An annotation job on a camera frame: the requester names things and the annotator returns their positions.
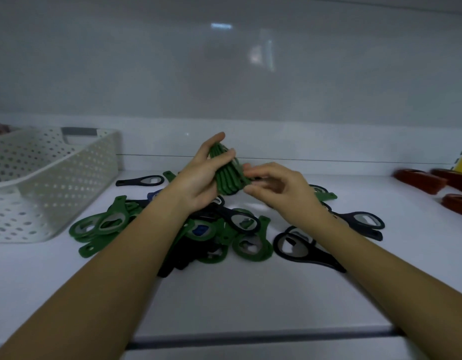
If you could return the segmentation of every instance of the right arm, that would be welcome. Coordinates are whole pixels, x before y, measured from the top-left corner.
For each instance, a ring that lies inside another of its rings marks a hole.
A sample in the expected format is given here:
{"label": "right arm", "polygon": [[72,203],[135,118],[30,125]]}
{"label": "right arm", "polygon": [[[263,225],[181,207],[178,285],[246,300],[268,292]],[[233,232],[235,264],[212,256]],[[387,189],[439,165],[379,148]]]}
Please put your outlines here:
{"label": "right arm", "polygon": [[462,294],[336,220],[304,177],[276,163],[251,168],[262,177],[245,192],[276,209],[328,250],[431,358],[462,359]]}

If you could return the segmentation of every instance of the glossy wall surface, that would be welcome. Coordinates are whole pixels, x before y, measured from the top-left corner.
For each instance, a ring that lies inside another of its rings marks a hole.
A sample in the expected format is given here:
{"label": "glossy wall surface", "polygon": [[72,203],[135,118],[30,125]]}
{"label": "glossy wall surface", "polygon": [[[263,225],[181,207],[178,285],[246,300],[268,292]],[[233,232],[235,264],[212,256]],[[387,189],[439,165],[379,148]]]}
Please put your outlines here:
{"label": "glossy wall surface", "polygon": [[0,112],[462,127],[462,0],[345,1],[0,0]]}

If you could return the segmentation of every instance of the left arm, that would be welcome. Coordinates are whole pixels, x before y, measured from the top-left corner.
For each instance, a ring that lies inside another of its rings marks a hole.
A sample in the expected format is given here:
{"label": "left arm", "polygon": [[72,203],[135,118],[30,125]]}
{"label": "left arm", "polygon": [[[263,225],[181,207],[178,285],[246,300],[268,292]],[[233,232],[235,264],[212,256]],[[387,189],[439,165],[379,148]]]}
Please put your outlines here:
{"label": "left arm", "polygon": [[235,155],[229,150],[207,159],[222,139],[219,133],[206,141],[173,182],[9,338],[0,360],[118,359],[180,227],[217,195],[216,169]]}

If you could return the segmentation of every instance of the hand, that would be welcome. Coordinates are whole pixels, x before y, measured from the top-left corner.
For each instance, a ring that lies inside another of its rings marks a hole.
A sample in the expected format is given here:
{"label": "hand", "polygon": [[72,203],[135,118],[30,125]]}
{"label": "hand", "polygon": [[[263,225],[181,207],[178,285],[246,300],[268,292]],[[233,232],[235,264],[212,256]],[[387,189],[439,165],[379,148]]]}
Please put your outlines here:
{"label": "hand", "polygon": [[191,162],[180,171],[159,196],[180,197],[180,205],[188,213],[200,210],[210,204],[217,197],[217,185],[214,181],[216,170],[232,161],[236,156],[236,151],[229,149],[224,154],[208,159],[209,149],[215,143],[222,141],[225,136],[222,132],[206,140]]}
{"label": "hand", "polygon": [[300,172],[274,162],[256,167],[247,163],[243,170],[247,177],[262,178],[247,185],[245,193],[274,208],[290,224],[301,228],[330,216]]}

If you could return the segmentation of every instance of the white plastic basket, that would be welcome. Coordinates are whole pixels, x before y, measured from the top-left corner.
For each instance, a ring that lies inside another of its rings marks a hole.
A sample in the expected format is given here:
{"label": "white plastic basket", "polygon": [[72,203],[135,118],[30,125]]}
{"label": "white plastic basket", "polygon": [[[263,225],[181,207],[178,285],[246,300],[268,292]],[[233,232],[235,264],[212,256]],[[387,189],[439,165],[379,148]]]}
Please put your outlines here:
{"label": "white plastic basket", "polygon": [[[68,144],[68,135],[95,135]],[[117,132],[25,128],[0,136],[0,242],[41,242],[68,225],[118,174]]]}

